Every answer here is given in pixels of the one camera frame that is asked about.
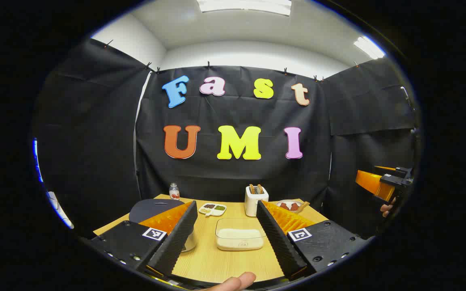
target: ceiling light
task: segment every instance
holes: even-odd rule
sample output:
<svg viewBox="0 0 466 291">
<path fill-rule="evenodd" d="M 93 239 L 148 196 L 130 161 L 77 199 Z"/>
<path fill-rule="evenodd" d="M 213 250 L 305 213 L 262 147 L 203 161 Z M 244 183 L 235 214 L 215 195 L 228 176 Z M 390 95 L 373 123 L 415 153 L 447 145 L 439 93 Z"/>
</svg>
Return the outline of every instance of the ceiling light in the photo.
<svg viewBox="0 0 466 291">
<path fill-rule="evenodd" d="M 384 52 L 371 41 L 368 37 L 359 37 L 354 45 L 369 55 L 372 59 L 378 59 L 384 56 Z"/>
<path fill-rule="evenodd" d="M 289 16 L 290 0 L 197 0 L 201 12 L 224 10 L 265 11 Z"/>
</svg>

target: small plate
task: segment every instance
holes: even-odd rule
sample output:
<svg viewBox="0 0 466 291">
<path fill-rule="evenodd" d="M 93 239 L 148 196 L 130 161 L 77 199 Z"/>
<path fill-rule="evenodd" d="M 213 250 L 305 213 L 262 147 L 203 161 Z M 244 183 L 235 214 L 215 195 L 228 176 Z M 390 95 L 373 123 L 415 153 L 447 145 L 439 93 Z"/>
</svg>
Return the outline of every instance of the small plate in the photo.
<svg viewBox="0 0 466 291">
<path fill-rule="evenodd" d="M 298 207 L 300 207 L 303 203 L 301 203 L 300 201 L 297 201 L 297 200 L 290 200 L 290 199 L 287 199 L 287 200 L 282 200 L 282 201 L 278 201 L 278 203 L 276 203 L 276 206 L 280 206 L 282 203 L 285 203 L 287 205 L 287 207 L 290 209 L 291 205 L 293 203 L 296 203 L 298 205 Z"/>
<path fill-rule="evenodd" d="M 207 208 L 205 206 L 207 205 L 213 205 L 213 208 Z M 222 206 L 224 207 L 224 210 L 216 210 L 215 208 L 217 206 Z M 206 203 L 204 205 L 202 205 L 200 208 L 199 208 L 199 212 L 202 213 L 202 214 L 209 214 L 211 212 L 210 215 L 213 215 L 214 217 L 219 217 L 221 216 L 224 211 L 226 211 L 227 207 L 223 204 L 218 204 L 218 203 Z"/>
</svg>

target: label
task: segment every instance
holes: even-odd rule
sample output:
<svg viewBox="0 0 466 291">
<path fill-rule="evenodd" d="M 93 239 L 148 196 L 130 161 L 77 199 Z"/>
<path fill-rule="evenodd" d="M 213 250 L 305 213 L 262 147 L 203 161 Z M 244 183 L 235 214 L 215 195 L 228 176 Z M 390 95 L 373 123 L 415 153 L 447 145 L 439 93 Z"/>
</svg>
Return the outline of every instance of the label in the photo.
<svg viewBox="0 0 466 291">
<path fill-rule="evenodd" d="M 292 232 L 288 232 L 288 234 L 293 241 L 306 239 L 312 236 L 312 234 L 310 234 L 310 232 L 306 230 L 305 228 L 301 228 L 299 230 L 293 230 Z"/>
<path fill-rule="evenodd" d="M 167 233 L 163 232 L 162 230 L 156 230 L 155 228 L 149 227 L 148 230 L 142 234 L 142 236 L 149 239 L 161 240 L 166 234 Z"/>
<path fill-rule="evenodd" d="M 173 200 L 179 200 L 179 190 L 170 190 L 168 191 L 168 195 L 170 196 L 170 199 Z"/>
</svg>

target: white toaster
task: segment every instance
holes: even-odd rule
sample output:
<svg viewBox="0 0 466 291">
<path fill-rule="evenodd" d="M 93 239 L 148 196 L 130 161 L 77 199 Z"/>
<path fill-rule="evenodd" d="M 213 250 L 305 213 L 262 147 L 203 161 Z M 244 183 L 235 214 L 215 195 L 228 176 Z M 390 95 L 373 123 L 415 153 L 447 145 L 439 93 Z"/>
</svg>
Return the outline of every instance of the white toaster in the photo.
<svg viewBox="0 0 466 291">
<path fill-rule="evenodd" d="M 265 190 L 264 186 L 262 186 L 262 190 L 264 191 L 263 194 L 251 194 L 251 190 L 249 186 L 246 187 L 246 198 L 244 199 L 244 210 L 246 211 L 246 215 L 248 217 L 255 217 L 256 216 L 256 204 L 259 200 L 269 201 L 269 194 L 267 190 Z"/>
</svg>

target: ceiling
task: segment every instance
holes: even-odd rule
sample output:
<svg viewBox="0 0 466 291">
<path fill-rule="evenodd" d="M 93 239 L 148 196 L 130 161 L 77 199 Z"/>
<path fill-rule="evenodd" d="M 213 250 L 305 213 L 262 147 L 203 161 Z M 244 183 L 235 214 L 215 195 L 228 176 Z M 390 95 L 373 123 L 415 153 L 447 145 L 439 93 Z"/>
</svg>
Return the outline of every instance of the ceiling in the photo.
<svg viewBox="0 0 466 291">
<path fill-rule="evenodd" d="M 132 14 L 167 50 L 224 40 L 296 46 L 354 66 L 371 58 L 354 45 L 361 33 L 311 0 L 292 0 L 290 16 L 261 11 L 201 13 L 196 0 L 154 0 Z"/>
</svg>

